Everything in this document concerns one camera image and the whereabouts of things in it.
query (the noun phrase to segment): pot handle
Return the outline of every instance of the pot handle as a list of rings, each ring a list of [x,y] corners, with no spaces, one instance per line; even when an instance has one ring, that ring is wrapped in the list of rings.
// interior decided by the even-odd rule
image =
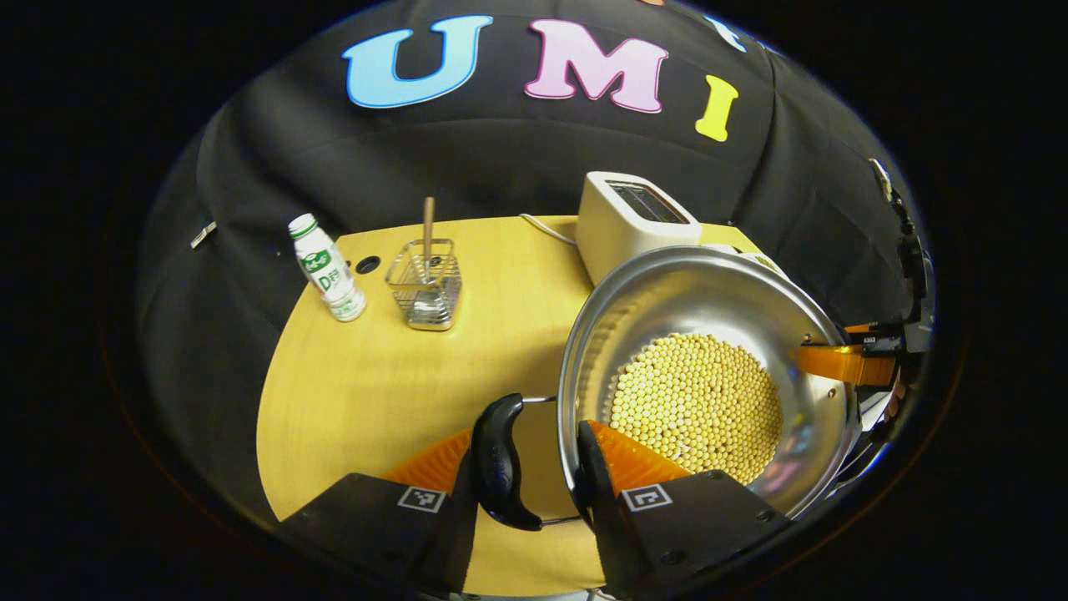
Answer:
[[[512,427],[523,404],[554,401],[555,397],[523,399],[514,393],[492,404],[471,432],[471,478],[475,499],[494,520],[521,531],[540,531],[543,521],[519,499],[522,472],[512,441]]]

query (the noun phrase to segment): pink letter m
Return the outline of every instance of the pink letter m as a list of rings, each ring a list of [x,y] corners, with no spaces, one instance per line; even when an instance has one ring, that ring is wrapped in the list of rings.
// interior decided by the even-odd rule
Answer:
[[[621,76],[619,89],[609,96],[624,108],[641,112],[660,112],[657,82],[660,62],[668,50],[643,39],[630,38],[607,57],[579,23],[554,19],[531,22],[541,34],[541,66],[537,79],[524,90],[536,98],[570,98],[575,86],[567,82],[570,65],[586,96],[596,100]]]

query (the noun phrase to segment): power cord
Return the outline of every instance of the power cord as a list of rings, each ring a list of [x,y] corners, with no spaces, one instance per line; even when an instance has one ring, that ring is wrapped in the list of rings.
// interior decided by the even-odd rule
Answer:
[[[575,240],[574,239],[571,239],[569,237],[565,237],[565,236],[561,235],[560,232],[556,232],[556,231],[550,228],[549,225],[546,225],[541,221],[538,221],[537,218],[534,217],[533,215],[528,215],[527,212],[520,212],[519,216],[522,217],[523,219],[527,219],[528,221],[530,221],[530,223],[532,225],[534,225],[535,227],[541,230],[543,232],[551,235],[552,237],[554,237],[554,238],[556,238],[559,240],[562,240],[562,241],[566,241],[567,243],[570,243],[572,246],[575,244]]]

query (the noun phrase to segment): plastic bottle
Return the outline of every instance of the plastic bottle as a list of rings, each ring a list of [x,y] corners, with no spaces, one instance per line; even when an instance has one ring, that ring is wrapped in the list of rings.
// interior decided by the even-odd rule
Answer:
[[[319,289],[323,303],[337,321],[350,322],[366,306],[363,291],[357,287],[352,271],[337,251],[337,246],[319,227],[311,212],[289,221],[289,237],[300,268]]]

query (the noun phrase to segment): wooden table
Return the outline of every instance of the wooden table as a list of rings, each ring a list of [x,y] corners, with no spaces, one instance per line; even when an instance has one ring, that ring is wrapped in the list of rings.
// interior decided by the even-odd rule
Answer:
[[[574,239],[575,216],[541,217]],[[703,243],[758,249],[736,227],[703,225]],[[260,400],[260,478],[279,520],[345,475],[379,476],[426,446],[472,426],[509,393],[556,393],[564,345],[593,289],[578,250],[520,217],[436,223],[456,242],[462,278],[454,326],[405,325],[386,271],[420,224],[342,236],[367,297],[359,319],[337,322],[307,286],[271,360]],[[555,407],[528,406],[516,422],[524,504],[543,518],[575,516],[556,446]],[[538,533],[508,528],[481,508],[465,590],[537,596],[604,584],[593,533],[582,521]]]

